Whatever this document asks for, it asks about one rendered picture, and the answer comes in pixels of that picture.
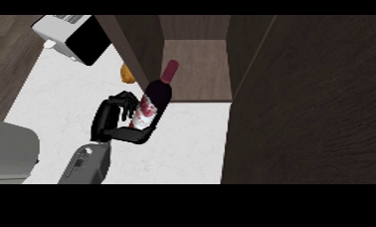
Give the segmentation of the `dark wine bottle red cap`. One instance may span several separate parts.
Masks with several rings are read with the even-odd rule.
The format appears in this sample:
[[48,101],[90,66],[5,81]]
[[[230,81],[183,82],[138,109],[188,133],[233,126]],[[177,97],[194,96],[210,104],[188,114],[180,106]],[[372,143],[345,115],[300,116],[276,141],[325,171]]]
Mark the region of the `dark wine bottle red cap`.
[[166,71],[158,80],[148,85],[140,104],[138,106],[130,127],[143,130],[157,126],[173,98],[171,82],[180,67],[177,60],[170,60]]

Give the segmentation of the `dark brown cabinet door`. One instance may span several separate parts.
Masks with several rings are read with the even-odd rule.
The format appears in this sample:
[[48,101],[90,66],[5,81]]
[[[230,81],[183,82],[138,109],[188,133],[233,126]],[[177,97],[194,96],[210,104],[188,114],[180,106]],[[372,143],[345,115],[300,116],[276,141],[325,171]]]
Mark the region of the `dark brown cabinet door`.
[[230,105],[222,181],[376,183],[376,15],[273,19]]

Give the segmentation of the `white and black appliance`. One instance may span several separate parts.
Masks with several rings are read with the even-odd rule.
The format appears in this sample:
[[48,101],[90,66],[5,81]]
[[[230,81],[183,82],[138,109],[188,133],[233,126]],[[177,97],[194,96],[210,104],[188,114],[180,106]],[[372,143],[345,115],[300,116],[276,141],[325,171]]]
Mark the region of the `white and black appliance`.
[[45,47],[86,66],[95,65],[112,44],[95,15],[45,15],[31,29]]

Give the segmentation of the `brown wooden cabinet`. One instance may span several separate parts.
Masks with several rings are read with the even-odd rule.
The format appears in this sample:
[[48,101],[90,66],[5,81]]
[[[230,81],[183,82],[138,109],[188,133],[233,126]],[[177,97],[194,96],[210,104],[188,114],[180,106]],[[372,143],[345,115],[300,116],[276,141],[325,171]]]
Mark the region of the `brown wooden cabinet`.
[[98,20],[142,87],[176,60],[173,101],[233,101],[273,16],[101,15]]

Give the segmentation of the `grey rounded object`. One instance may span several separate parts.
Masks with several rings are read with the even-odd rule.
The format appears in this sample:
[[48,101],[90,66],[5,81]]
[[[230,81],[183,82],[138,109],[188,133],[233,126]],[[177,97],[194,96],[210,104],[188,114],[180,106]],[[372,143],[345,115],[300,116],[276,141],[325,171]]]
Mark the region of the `grey rounded object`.
[[39,162],[40,139],[33,129],[0,121],[0,184],[23,184]]

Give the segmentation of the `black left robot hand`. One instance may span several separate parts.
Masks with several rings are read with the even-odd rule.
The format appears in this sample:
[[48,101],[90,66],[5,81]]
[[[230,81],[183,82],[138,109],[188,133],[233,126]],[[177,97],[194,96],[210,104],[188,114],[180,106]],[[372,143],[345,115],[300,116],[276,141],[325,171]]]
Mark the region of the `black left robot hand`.
[[118,122],[136,116],[140,101],[132,92],[123,91],[102,101],[92,124],[92,138],[95,142],[110,142],[112,139],[135,144],[148,142],[155,127],[145,129],[118,127]]

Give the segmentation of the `orange round food item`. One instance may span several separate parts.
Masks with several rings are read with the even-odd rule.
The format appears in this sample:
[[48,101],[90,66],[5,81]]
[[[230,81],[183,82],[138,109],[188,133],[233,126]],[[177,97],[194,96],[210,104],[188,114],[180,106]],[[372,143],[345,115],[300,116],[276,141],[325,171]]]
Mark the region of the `orange round food item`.
[[123,82],[127,84],[133,84],[136,82],[136,77],[127,65],[123,65],[121,67],[121,78]]

